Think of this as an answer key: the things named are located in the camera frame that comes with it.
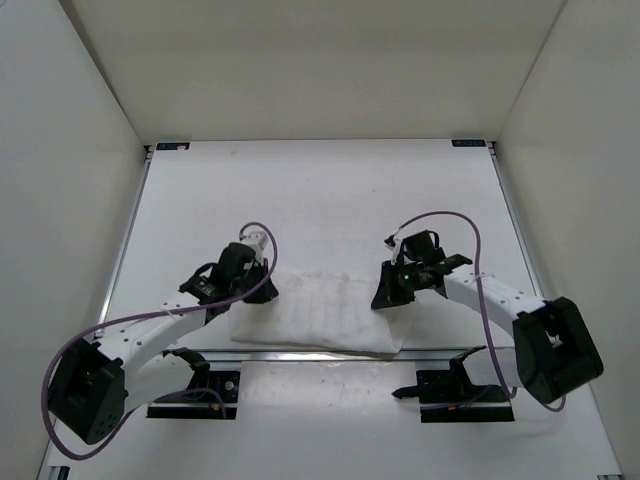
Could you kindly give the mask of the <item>white pleated skirt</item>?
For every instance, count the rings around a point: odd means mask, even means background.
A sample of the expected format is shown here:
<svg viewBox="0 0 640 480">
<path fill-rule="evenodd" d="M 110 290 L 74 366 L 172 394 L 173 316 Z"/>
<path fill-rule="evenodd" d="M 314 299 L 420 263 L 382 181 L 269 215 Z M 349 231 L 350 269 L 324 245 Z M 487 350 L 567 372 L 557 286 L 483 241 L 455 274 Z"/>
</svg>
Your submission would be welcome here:
<svg viewBox="0 0 640 480">
<path fill-rule="evenodd" d="M 275 284 L 276 299 L 231 307 L 227 318 L 233 341 L 395 354 L 420 313 L 415 303 L 372 310 L 375 282 L 346 273 L 281 270 Z"/>
</svg>

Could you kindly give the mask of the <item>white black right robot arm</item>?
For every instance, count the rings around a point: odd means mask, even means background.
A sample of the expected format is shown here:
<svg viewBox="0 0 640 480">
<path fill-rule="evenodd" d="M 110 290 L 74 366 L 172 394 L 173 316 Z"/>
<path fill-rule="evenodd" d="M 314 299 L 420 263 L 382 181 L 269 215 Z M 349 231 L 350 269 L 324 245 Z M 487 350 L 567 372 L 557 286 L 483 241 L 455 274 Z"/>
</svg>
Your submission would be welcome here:
<svg viewBox="0 0 640 480">
<path fill-rule="evenodd" d="M 433 290 L 479 313 L 486 334 L 498 326 L 513 341 L 498 348 L 487 339 L 452 358 L 433 392 L 467 401 L 493 387 L 505 393 L 524 389 L 548 405 L 603 374 L 595 342 L 570 299 L 547 300 L 512 288 L 483 273 L 476 260 L 446 255 L 435 232 L 390 235 L 384 243 L 392 255 L 381 265 L 373 310 L 407 306 L 417 292 Z"/>
</svg>

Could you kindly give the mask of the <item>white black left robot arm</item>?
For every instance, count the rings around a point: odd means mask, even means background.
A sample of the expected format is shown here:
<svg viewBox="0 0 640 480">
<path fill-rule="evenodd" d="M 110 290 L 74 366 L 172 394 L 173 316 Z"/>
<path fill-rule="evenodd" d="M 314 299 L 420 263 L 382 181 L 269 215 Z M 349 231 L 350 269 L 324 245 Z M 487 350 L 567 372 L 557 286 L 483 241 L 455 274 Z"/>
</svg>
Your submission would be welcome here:
<svg viewBox="0 0 640 480">
<path fill-rule="evenodd" d="M 159 311 L 111 321 L 96 340 L 81 334 L 69 341 L 47 370 L 45 415 L 95 445 L 144 404 L 179 392 L 188 398 L 203 395 L 208 363 L 177 342 L 236 302 L 261 305 L 277 297 L 270 279 L 275 263 L 264 255 L 269 244 L 264 232 L 242 234 L 218 261 L 199 267 Z"/>
</svg>

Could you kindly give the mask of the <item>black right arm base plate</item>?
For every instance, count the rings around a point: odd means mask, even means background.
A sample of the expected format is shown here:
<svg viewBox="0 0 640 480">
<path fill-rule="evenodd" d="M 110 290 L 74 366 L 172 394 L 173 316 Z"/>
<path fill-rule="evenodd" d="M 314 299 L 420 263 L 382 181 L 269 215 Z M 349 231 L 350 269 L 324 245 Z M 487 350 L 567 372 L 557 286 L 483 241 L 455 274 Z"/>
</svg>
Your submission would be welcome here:
<svg viewBox="0 0 640 480">
<path fill-rule="evenodd" d="M 511 401 L 500 387 L 475 386 L 453 370 L 418 370 L 416 384 L 392 392 L 396 400 L 417 399 L 423 424 L 508 423 Z"/>
</svg>

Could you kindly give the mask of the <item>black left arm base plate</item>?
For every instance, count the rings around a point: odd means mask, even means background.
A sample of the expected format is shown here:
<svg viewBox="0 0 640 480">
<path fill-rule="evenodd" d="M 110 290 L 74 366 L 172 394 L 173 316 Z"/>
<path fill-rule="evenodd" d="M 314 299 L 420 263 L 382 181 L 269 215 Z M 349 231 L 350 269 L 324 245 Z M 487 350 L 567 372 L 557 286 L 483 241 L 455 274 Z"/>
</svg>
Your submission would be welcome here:
<svg viewBox="0 0 640 480">
<path fill-rule="evenodd" d="M 146 417 L 168 420 L 235 420 L 240 381 L 240 363 L 213 362 L 207 376 L 192 380 L 186 393 L 173 394 L 151 403 L 147 407 Z"/>
</svg>

